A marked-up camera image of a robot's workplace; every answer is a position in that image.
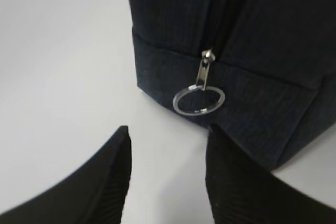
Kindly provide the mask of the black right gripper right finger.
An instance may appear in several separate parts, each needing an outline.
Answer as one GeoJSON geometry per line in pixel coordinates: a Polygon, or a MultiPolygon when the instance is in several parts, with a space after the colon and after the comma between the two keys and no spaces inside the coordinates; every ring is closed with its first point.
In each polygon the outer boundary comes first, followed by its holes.
{"type": "Polygon", "coordinates": [[[335,223],[335,209],[251,159],[218,125],[209,127],[206,189],[215,223],[335,223]]]}

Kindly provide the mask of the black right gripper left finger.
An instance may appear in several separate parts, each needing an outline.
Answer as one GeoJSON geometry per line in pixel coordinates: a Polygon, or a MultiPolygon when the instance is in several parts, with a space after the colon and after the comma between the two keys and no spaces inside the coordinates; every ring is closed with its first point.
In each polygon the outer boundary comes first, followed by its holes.
{"type": "Polygon", "coordinates": [[[132,171],[127,126],[54,187],[1,214],[1,223],[121,223],[132,171]]]}

